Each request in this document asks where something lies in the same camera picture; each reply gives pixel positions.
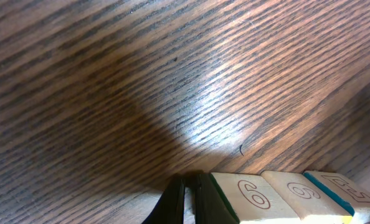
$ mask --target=blue edge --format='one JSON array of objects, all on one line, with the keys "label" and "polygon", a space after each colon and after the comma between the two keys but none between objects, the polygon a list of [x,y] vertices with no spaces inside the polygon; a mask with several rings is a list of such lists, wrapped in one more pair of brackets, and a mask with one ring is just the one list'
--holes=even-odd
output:
[{"label": "blue edge", "polygon": [[317,178],[313,177],[311,174],[304,172],[304,176],[313,184],[315,184],[319,189],[321,189],[325,194],[331,197],[335,202],[337,202],[340,206],[342,206],[348,213],[354,216],[355,211],[348,202],[341,199],[339,195],[331,191],[327,186],[323,185]]}]

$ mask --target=black speck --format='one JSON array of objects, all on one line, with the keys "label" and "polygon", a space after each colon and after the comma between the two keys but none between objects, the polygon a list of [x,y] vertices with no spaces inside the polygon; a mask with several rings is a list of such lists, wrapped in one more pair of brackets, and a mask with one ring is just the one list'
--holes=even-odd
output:
[{"label": "black speck", "polygon": [[243,155],[243,153],[242,153],[242,146],[243,146],[243,145],[240,145],[240,147],[239,147],[239,152],[241,153],[241,155],[242,155],[242,156],[245,156],[245,155]]}]

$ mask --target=wooden table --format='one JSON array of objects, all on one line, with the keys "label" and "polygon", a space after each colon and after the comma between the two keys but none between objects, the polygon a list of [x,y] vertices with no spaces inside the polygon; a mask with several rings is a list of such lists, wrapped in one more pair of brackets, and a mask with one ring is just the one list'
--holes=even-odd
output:
[{"label": "wooden table", "polygon": [[370,191],[369,0],[0,0],[0,223],[140,223],[174,173],[267,169]]}]

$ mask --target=beige block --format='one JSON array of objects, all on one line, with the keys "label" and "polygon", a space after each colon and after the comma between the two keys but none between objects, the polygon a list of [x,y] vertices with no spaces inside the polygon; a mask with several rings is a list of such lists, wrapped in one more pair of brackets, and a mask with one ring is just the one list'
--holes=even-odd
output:
[{"label": "beige block", "polygon": [[212,173],[241,224],[301,223],[297,214],[264,178]]},{"label": "beige block", "polygon": [[348,224],[351,215],[301,174],[264,171],[261,176],[300,217],[302,223]]},{"label": "beige block", "polygon": [[370,193],[341,174],[306,171],[304,175],[353,214],[352,224],[370,224]]}]

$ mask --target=brown wooden surface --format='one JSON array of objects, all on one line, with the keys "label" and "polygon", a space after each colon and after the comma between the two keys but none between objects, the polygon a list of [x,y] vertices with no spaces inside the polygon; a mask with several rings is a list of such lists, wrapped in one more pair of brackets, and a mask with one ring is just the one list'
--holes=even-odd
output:
[{"label": "brown wooden surface", "polygon": [[0,0],[0,223],[140,223],[194,169],[370,191],[370,0]]}]

